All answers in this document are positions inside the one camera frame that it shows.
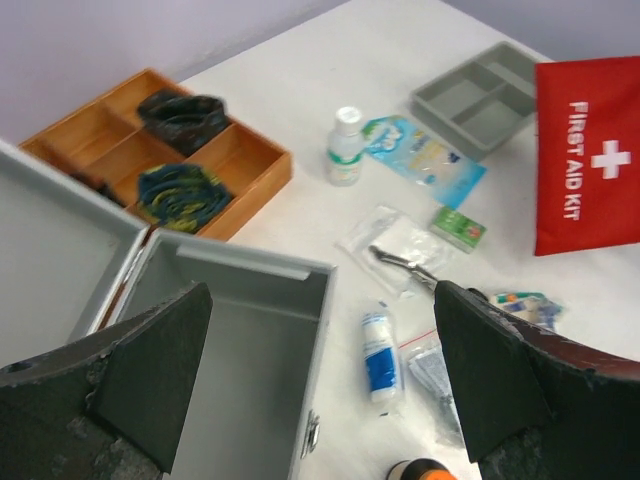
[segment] hinge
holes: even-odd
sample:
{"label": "hinge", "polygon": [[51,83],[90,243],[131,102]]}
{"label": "hinge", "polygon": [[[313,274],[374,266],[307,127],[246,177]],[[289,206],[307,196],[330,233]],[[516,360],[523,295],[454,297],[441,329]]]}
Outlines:
{"label": "hinge", "polygon": [[304,443],[302,445],[302,454],[300,458],[306,457],[313,452],[318,445],[318,436],[320,435],[320,417],[313,410],[309,411],[307,420],[307,428],[304,435]]}
{"label": "hinge", "polygon": [[140,250],[138,250],[138,253],[136,253],[136,256],[133,258],[133,262],[131,262],[131,266],[129,267],[129,270],[127,270],[127,273],[124,276],[124,280],[122,281],[123,285],[129,281],[129,277],[131,277],[131,274],[133,273],[133,269],[136,268],[136,265],[138,265],[138,262],[140,261],[140,257],[142,256],[143,251],[144,251],[144,248],[141,248]]}

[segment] wooden box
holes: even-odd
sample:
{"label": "wooden box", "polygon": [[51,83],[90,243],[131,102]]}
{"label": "wooden box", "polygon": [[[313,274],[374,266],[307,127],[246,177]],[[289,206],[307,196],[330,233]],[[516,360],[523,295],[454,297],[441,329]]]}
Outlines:
{"label": "wooden box", "polygon": [[291,179],[291,154],[229,117],[226,130],[183,157],[145,131],[136,114],[140,102],[163,88],[191,93],[147,69],[20,146],[65,173],[73,170],[104,179],[126,209],[138,216],[140,173],[167,163],[201,165],[218,175],[234,198],[197,235],[228,240]]}

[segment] toolbox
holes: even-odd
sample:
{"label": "toolbox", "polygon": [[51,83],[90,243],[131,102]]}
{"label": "toolbox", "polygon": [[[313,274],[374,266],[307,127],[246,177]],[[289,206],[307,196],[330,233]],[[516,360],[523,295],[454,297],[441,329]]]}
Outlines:
{"label": "toolbox", "polygon": [[173,471],[165,477],[297,477],[318,441],[313,394],[333,267],[154,229],[4,142],[0,191],[0,366],[205,282],[213,299],[210,325]]}
{"label": "toolbox", "polygon": [[411,94],[411,112],[453,147],[481,161],[535,113],[536,60],[500,42]]}
{"label": "toolbox", "polygon": [[228,240],[291,179],[291,154],[227,115],[230,126],[183,157],[148,133],[136,113],[140,102],[162,89],[192,93],[146,69],[20,146],[62,171],[104,179],[126,210],[143,219],[135,206],[140,173],[163,164],[200,165],[215,173],[234,198],[197,235]]}

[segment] white cross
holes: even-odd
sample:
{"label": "white cross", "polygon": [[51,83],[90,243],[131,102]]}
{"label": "white cross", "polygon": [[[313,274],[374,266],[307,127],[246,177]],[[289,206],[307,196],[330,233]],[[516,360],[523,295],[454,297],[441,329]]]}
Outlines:
{"label": "white cross", "polygon": [[591,168],[603,168],[602,178],[610,180],[618,178],[620,165],[631,163],[631,152],[618,152],[618,141],[607,140],[602,142],[604,155],[594,155],[591,157]]}

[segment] blue and white tube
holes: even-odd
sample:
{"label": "blue and white tube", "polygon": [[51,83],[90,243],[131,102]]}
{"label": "blue and white tube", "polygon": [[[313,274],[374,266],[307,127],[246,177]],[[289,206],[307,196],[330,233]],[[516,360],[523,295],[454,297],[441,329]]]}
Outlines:
{"label": "blue and white tube", "polygon": [[381,414],[387,414],[402,394],[398,351],[389,315],[384,312],[366,314],[362,329],[371,401],[383,407]]}

